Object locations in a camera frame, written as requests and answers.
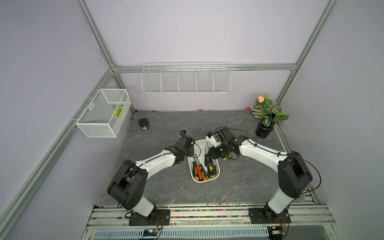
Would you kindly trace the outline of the white plastic storage box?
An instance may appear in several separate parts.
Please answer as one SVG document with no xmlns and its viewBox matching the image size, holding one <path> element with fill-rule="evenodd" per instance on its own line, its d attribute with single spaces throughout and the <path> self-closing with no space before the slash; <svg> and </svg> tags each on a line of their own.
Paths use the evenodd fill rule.
<svg viewBox="0 0 384 240">
<path fill-rule="evenodd" d="M 194 156 L 188 156 L 188 164 L 189 164 L 189 168 L 190 168 L 191 177 L 192 177 L 194 182 L 199 183 L 199 184 L 213 181 L 220 175 L 220 167 L 219 167 L 218 160 L 217 159 L 216 160 L 209 159 L 206 155 L 209 148 L 210 147 L 208 146 L 207 140 L 195 141 L 195 144 L 194 144 L 195 155 Z M 217 175 L 215 177 L 211 176 L 210 160 L 213 160 L 213 162 L 216 166 Z M 194 161 L 197 161 L 198 164 L 201 164 L 202 167 L 204 168 L 204 170 L 207 174 L 207 178 L 208 178 L 206 181 L 198 182 L 197 180 L 194 179 L 194 177 L 193 177 L 193 162 Z"/>
</svg>

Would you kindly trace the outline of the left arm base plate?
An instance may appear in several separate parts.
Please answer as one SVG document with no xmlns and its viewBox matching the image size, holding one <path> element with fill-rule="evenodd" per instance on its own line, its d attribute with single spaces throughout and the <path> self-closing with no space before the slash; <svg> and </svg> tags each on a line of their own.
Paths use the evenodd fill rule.
<svg viewBox="0 0 384 240">
<path fill-rule="evenodd" d="M 148 217 L 133 212 L 129 219 L 129 226 L 168 226 L 170 220 L 170 209 L 157 209 Z"/>
</svg>

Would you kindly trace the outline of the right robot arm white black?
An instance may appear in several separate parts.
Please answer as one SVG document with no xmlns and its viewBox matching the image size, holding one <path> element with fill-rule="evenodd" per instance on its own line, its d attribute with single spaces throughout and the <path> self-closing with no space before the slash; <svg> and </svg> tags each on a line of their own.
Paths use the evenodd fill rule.
<svg viewBox="0 0 384 240">
<path fill-rule="evenodd" d="M 313 176 L 306 161 L 297 152 L 280 152 L 265 147 L 247 136 L 236 137 L 228 127 L 207 133 L 209 159 L 227 158 L 232 155 L 251 158 L 274 170 L 278 175 L 279 187 L 272 198 L 261 209 L 250 209 L 251 222 L 290 223 L 288 206 L 304 192 Z"/>
</svg>

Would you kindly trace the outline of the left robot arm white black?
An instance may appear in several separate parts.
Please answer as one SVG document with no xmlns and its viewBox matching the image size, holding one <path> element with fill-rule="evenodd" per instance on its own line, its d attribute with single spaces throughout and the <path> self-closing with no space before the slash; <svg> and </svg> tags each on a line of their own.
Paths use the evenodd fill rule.
<svg viewBox="0 0 384 240">
<path fill-rule="evenodd" d="M 195 140 L 181 133 L 178 142 L 145 160 L 126 160 L 111 180 L 107 193 L 118 206 L 134 211 L 143 217 L 152 217 L 157 207 L 143 196 L 147 180 L 160 171 L 180 164 L 194 154 Z"/>
</svg>

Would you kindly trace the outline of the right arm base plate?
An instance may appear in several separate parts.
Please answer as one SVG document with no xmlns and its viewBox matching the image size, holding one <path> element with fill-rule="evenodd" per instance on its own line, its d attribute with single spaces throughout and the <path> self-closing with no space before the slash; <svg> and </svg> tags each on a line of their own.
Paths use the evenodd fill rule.
<svg viewBox="0 0 384 240">
<path fill-rule="evenodd" d="M 280 214 L 268 208 L 249 208 L 248 215 L 251 224 L 290 224 L 292 222 L 287 208 Z"/>
</svg>

